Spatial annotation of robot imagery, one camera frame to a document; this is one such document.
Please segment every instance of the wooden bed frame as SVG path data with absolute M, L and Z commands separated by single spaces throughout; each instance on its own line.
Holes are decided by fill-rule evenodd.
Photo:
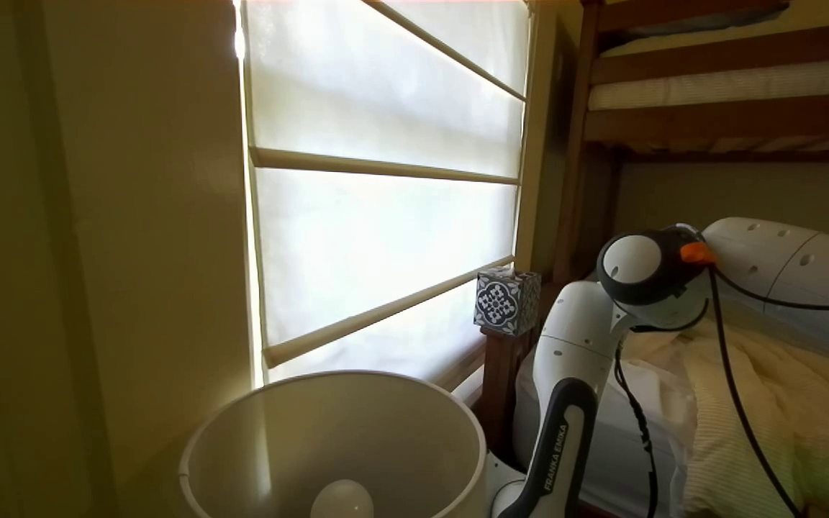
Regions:
M 639 27 L 781 6 L 781 0 L 582 0 L 582 6 L 585 19 L 575 58 L 568 172 L 560 185 L 559 250 L 553 263 L 555 281 L 569 281 L 593 271 L 601 241 L 614 232 L 614 199 L 624 160 L 829 160 L 829 150 L 814 152 L 812 146 L 792 146 L 788 152 L 759 152 L 757 146 L 727 156 L 639 156 L 631 150 L 637 140 L 674 143 L 697 137 L 710 143 L 717 137 L 829 137 L 829 94 L 648 109 L 588 109 L 588 94 L 598 83 L 829 60 L 829 27 L 603 58 L 603 51 L 616 45 L 619 34 Z

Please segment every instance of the white lamp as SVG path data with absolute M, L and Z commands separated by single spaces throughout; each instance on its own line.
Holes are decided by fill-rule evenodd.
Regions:
M 485 444 L 447 391 L 378 372 L 265 386 L 188 444 L 182 491 L 202 518 L 475 518 Z

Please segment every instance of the small patterned box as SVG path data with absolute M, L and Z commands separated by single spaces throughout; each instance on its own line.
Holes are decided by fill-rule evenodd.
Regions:
M 539 274 L 494 268 L 477 274 L 475 284 L 475 324 L 500 332 L 506 337 L 520 337 L 536 324 L 540 296 Z

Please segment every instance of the wall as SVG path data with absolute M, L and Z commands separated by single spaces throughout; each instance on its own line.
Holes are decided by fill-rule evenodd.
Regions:
M 251 386 L 226 0 L 0 0 L 0 516 L 185 516 Z
M 628 165 L 616 231 L 757 215 L 829 232 L 829 165 Z

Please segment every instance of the window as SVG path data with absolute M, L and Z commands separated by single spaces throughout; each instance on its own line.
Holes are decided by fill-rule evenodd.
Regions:
M 244 112 L 270 381 L 480 366 L 475 274 L 509 264 L 520 0 L 247 0 Z

